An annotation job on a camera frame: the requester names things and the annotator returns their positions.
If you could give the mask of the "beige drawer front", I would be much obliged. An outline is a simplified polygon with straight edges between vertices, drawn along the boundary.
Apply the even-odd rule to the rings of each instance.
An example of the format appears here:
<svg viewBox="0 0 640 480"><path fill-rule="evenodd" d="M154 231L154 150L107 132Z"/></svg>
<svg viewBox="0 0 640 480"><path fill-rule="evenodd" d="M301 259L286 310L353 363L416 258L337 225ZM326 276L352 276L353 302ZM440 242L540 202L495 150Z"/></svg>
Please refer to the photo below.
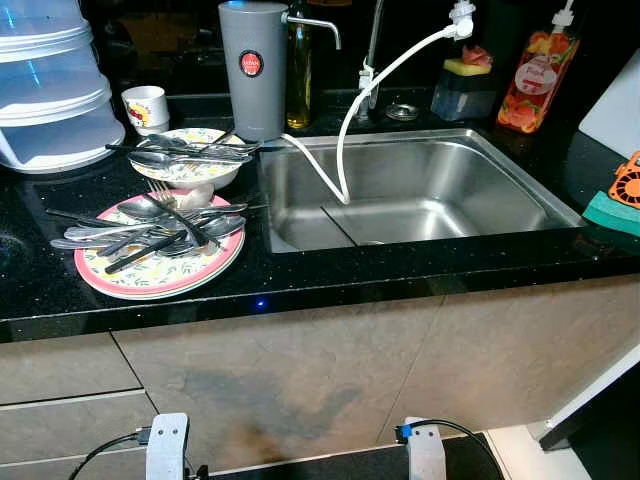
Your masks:
<svg viewBox="0 0 640 480"><path fill-rule="evenodd" d="M0 463L0 480L67 480L83 456L54 460ZM145 480L145 449L129 448L97 454L76 480Z"/></svg>
<svg viewBox="0 0 640 480"><path fill-rule="evenodd" d="M83 454L156 413L143 390L0 406L0 465Z"/></svg>
<svg viewBox="0 0 640 480"><path fill-rule="evenodd" d="M108 333L0 344L0 404L138 387Z"/></svg>

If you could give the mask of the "beige cabinet door panel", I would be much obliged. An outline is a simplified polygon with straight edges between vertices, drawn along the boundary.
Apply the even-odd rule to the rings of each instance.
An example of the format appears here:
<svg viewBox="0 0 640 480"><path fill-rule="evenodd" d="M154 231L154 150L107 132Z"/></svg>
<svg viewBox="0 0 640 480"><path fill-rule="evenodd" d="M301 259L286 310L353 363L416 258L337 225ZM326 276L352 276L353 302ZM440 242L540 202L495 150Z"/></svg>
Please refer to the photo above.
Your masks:
<svg viewBox="0 0 640 480"><path fill-rule="evenodd" d="M390 442L390 412L438 300L307 308L115 334L189 457L228 470Z"/></svg>
<svg viewBox="0 0 640 480"><path fill-rule="evenodd" d="M639 344L639 278L449 294L428 319L384 424L479 431L548 420Z"/></svg>

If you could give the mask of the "pink rimmed floral plate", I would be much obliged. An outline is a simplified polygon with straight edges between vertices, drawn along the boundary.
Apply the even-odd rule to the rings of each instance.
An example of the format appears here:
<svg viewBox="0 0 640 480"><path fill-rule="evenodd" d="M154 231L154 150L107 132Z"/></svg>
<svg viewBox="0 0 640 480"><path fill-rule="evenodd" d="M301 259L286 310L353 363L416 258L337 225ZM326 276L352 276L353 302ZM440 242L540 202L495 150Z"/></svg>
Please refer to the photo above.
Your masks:
<svg viewBox="0 0 640 480"><path fill-rule="evenodd" d="M72 255L78 274L95 291L120 300L160 300L192 291L210 283L237 260L246 241L244 219L239 227L218 239L219 246L192 247L188 241L177 241L169 250L152 252L131 262L116 273L106 268L116 260L101 255L99 248L77 250Z"/></svg>

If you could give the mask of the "dark cabinet with white trim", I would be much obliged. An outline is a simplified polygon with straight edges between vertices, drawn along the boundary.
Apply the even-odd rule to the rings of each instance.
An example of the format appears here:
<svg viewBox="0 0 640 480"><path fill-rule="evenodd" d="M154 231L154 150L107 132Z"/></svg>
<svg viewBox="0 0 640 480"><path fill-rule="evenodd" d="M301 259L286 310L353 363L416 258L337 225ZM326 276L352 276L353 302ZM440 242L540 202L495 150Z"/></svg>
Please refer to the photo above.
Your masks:
<svg viewBox="0 0 640 480"><path fill-rule="evenodd" d="M566 406L529 429L541 451L575 454L589 480L639 480L640 347L611 361Z"/></svg>

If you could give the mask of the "floral ceramic bowl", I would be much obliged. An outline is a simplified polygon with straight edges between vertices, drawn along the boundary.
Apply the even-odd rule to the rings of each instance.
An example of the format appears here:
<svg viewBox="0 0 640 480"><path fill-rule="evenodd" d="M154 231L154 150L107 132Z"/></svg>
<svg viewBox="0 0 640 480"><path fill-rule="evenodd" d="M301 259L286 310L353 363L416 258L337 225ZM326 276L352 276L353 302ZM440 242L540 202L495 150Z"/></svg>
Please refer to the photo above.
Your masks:
<svg viewBox="0 0 640 480"><path fill-rule="evenodd" d="M205 156L239 155L251 157L255 155L257 145L246 143L241 138L230 132L219 131L212 128L182 128L174 131L154 134L154 137L165 137L168 140L180 140L186 142L187 148L201 150L210 143L216 143ZM127 155L131 164L138 173L147 178L163 180L170 187L178 189L193 189L204 184L210 184L214 189L220 189L232 183L236 178L239 165L244 160L236 160L234 163L178 163L174 161L168 166L146 163L146 157L140 152L131 152Z"/></svg>

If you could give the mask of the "orange mini fan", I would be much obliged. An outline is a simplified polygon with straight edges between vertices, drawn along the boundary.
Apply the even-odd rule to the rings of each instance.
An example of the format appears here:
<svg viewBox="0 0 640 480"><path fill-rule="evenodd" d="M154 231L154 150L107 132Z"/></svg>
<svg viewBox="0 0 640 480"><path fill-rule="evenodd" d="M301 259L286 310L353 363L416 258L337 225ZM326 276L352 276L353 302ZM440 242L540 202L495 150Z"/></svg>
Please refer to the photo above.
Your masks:
<svg viewBox="0 0 640 480"><path fill-rule="evenodd" d="M640 209L640 151L630 156L627 163L618 166L614 180L605 192L618 204Z"/></svg>

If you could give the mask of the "stainless steel sink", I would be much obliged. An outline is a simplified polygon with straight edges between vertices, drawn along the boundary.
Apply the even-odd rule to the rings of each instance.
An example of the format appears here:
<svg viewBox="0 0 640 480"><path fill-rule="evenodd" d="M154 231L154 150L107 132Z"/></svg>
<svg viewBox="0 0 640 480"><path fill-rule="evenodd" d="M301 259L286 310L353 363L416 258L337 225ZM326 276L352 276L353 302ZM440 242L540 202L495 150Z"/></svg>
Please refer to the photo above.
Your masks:
<svg viewBox="0 0 640 480"><path fill-rule="evenodd" d="M584 227L585 221L472 129L348 134L348 204L315 172L337 178L337 137L302 138L260 155L275 253Z"/></svg>

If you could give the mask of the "white printed mug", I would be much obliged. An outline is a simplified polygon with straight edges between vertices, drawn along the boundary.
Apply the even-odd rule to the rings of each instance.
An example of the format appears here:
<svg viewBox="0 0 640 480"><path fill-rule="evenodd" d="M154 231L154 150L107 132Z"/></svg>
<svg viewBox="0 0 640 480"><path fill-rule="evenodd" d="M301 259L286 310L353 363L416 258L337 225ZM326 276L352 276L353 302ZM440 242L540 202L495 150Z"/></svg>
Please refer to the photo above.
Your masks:
<svg viewBox="0 0 640 480"><path fill-rule="evenodd" d="M169 131L170 113L166 91L159 86L136 86L120 93L125 114L141 136Z"/></svg>

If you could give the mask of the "white tiered food container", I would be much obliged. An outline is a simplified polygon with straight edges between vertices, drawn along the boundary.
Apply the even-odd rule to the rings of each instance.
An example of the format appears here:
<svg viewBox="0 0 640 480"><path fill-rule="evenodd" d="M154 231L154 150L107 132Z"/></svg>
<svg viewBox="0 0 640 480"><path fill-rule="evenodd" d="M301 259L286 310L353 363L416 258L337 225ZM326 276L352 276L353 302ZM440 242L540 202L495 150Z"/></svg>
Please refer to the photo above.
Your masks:
<svg viewBox="0 0 640 480"><path fill-rule="evenodd" d="M0 0L0 166L96 163L125 138L78 0Z"/></svg>

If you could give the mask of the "olive oil glass bottle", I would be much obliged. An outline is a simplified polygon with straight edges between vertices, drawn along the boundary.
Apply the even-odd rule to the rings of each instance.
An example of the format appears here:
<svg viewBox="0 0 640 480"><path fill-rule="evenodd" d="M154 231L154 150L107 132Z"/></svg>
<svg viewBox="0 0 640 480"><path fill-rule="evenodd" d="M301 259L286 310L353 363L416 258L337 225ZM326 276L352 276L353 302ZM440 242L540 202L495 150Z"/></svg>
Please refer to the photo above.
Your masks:
<svg viewBox="0 0 640 480"><path fill-rule="evenodd" d="M291 129L303 129L311 123L312 32L306 24L287 24L285 123Z"/></svg>

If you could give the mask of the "white cutting board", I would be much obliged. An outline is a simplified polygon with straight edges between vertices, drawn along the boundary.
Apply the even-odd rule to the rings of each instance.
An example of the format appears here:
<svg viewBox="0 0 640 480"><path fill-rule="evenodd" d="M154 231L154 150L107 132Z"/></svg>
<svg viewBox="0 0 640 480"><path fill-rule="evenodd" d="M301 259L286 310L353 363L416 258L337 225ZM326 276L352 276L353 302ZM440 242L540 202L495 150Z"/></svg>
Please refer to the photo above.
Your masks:
<svg viewBox="0 0 640 480"><path fill-rule="evenodd" d="M579 124L580 132L623 159L640 150L640 69L637 58L639 51L628 59L621 73Z"/></svg>

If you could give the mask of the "chrome sink faucet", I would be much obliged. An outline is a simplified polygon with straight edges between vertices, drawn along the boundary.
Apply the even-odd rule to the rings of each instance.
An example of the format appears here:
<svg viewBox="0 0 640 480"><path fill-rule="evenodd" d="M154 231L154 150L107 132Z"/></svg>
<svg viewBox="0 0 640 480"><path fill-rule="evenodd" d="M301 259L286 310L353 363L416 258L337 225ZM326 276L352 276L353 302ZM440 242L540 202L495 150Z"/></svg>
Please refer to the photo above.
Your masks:
<svg viewBox="0 0 640 480"><path fill-rule="evenodd" d="M369 46L367 46L367 52L362 59L361 68L358 70L358 88L361 91L369 90L369 95L358 106L356 120L358 123L367 124L371 122L372 111L376 109L378 105L378 87L371 87L372 79L375 78L375 54L378 49L378 41L381 31L381 18L383 18L383 8L385 0L376 0L374 9L372 9L372 27L370 29Z"/></svg>

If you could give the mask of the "orange soap pump bottle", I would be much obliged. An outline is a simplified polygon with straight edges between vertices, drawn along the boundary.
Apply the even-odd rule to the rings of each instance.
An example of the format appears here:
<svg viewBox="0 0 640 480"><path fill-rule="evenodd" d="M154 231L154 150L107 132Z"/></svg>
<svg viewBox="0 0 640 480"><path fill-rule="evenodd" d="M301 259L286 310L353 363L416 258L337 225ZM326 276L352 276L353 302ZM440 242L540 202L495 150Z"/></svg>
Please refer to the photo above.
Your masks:
<svg viewBox="0 0 640 480"><path fill-rule="evenodd" d="M536 29L526 42L495 122L525 134L538 131L561 86L564 72L579 50L579 37L568 31L573 1L553 15L549 29Z"/></svg>

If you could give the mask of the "yellow sponge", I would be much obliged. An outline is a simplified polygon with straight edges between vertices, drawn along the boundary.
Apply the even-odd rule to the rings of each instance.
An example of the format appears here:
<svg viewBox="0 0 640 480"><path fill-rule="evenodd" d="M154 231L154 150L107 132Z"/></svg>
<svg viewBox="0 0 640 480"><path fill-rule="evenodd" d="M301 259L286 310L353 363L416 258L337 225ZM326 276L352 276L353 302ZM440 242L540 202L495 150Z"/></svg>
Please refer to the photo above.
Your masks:
<svg viewBox="0 0 640 480"><path fill-rule="evenodd" d="M448 58L443 68L456 76L485 76L492 70L494 56L480 46L463 46L460 58Z"/></svg>

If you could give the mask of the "long black handled utensil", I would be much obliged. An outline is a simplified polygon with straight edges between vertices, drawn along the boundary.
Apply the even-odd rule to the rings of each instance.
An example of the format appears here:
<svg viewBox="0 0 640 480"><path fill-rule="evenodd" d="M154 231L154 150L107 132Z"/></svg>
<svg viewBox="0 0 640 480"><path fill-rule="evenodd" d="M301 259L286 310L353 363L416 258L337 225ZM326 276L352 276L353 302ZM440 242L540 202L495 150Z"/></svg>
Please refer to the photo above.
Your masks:
<svg viewBox="0 0 640 480"><path fill-rule="evenodd" d="M168 154L196 154L196 155L214 155L214 156L237 156L237 157L250 157L251 155L238 155L238 154L211 154L211 152L189 150L189 148L163 148L163 147L138 147L138 146L123 146L123 145L105 145L106 150L116 152L129 152L143 150L143 151L159 151L168 152Z"/></svg>

